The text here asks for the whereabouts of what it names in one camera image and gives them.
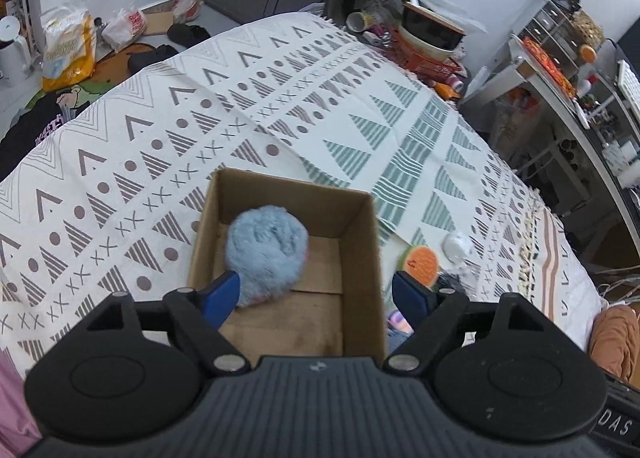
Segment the white kettle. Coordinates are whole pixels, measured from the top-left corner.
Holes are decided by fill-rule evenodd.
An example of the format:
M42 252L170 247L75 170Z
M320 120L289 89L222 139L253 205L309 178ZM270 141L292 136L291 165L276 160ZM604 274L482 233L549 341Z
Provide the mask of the white kettle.
M0 20L0 42L1 82L9 86L21 84L32 73L32 56L17 17Z

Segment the pink bed sheet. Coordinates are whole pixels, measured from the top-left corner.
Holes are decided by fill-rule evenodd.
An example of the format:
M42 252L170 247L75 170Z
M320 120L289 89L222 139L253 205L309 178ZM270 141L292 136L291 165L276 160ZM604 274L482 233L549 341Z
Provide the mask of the pink bed sheet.
M41 440L24 395L24 382L8 355L0 362L0 456L21 457Z

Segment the orange burger plush toy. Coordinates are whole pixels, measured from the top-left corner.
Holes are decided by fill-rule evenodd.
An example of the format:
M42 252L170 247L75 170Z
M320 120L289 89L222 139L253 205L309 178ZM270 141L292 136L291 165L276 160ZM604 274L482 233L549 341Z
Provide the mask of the orange burger plush toy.
M426 245L416 244L402 253L397 269L405 271L421 285L431 288L438 277L439 265L436 253Z

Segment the white crumpled soft ball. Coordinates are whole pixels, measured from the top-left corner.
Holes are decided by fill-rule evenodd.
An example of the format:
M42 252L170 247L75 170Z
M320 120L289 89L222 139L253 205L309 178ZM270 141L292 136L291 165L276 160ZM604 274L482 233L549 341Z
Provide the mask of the white crumpled soft ball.
M442 241L442 253L451 263L461 264L472 252L471 238L461 231L448 233Z

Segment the black beads plastic bag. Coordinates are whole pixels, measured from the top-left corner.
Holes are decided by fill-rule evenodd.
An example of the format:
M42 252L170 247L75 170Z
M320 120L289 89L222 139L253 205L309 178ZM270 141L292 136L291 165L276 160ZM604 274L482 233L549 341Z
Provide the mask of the black beads plastic bag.
M460 277L456 274L450 273L442 273L438 275L436 280L436 290L440 293L445 294L466 294L464 285L462 285Z

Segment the white desk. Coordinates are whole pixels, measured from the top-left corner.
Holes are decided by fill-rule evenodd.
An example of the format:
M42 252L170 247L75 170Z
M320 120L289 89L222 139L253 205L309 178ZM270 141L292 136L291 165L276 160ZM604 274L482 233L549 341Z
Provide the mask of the white desk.
M630 191L620 187L620 182L603 158L603 148L596 146L596 131L593 127L586 129L585 114L579 114L577 103L564 95L547 70L529 54L524 42L515 34L511 34L506 42L506 66L500 71L490 71L485 82L477 88L469 88L460 103L461 109L480 109L522 84L528 84L533 88L577 140L608 189L616 207L621 212L628 212L632 219L638 218L639 211L631 199Z

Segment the yellow white snack bag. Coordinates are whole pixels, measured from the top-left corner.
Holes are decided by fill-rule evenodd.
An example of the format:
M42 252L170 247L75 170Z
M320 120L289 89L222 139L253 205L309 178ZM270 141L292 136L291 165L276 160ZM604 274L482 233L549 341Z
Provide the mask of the yellow white snack bag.
M82 82L96 66L96 28L89 10L67 4L48 10L41 17L44 37L41 84L43 92L54 92Z

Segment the grey pink plush toy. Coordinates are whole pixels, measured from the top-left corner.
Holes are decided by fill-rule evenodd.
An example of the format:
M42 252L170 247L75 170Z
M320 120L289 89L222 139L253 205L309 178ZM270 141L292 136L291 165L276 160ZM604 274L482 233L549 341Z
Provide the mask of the grey pink plush toy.
M303 274L308 244L306 227L284 207L265 205L235 218L224 262L240 278L238 306L262 304L292 290Z

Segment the brown cushion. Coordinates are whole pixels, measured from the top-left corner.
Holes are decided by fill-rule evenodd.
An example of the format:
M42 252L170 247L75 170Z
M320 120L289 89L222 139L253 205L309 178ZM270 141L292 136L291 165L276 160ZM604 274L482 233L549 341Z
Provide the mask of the brown cushion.
M638 366L639 320L634 309L615 305L594 319L588 353L613 376L630 383Z

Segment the red plastic basket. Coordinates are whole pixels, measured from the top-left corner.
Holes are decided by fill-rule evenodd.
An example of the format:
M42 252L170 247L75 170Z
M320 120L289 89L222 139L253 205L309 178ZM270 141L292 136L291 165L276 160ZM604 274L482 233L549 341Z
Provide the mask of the red plastic basket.
M402 38L397 31L392 33L392 45L395 61L399 66L417 76L444 83L451 75L462 72L462 66L458 62L450 59L438 61L425 56Z

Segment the patterned fringed blanket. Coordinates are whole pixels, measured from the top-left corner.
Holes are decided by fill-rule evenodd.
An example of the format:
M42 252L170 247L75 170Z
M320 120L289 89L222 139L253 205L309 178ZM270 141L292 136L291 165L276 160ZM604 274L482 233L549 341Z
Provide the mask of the patterned fringed blanket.
M580 348L602 303L562 222L413 75L312 14L279 14L63 97L1 184L1 349L26 372L107 293L186 280L221 167L369 192L385 268L472 244L477 299L514 291Z

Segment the brown cardboard box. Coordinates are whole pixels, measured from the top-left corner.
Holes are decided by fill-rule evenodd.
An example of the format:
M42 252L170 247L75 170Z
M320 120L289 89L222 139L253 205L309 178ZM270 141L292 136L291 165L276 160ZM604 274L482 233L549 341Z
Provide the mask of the brown cardboard box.
M378 221L367 192L222 169L210 176L194 242L189 287L201 290L227 268L226 241L241 213L283 207L308 231L302 276L277 299L237 308L222 335L256 363L262 355L386 353Z

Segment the orange patterned tray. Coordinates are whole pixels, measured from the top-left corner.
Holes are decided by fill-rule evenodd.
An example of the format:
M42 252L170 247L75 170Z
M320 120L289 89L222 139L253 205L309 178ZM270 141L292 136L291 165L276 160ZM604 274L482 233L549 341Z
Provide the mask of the orange patterned tray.
M525 49L531 54L538 63L544 67L547 73L551 76L554 83L561 88L562 92L568 99L573 99L576 97L576 89L570 81L567 80L562 71L555 66L555 62L552 58L542 49L542 47L532 40L530 37L526 36L523 40L523 45Z

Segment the black cream retro appliance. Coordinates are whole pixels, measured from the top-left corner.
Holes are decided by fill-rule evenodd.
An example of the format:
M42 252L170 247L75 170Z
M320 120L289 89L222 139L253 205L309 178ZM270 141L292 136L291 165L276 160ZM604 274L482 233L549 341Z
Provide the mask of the black cream retro appliance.
M422 6L405 2L399 35L425 57L445 61L465 38L465 30Z

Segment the blue tissue pack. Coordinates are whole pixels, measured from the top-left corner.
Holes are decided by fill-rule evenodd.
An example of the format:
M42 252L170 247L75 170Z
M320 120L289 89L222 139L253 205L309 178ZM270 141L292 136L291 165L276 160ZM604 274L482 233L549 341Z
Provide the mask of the blue tissue pack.
M400 311L391 311L386 318L388 352L393 353L413 335L413 329Z

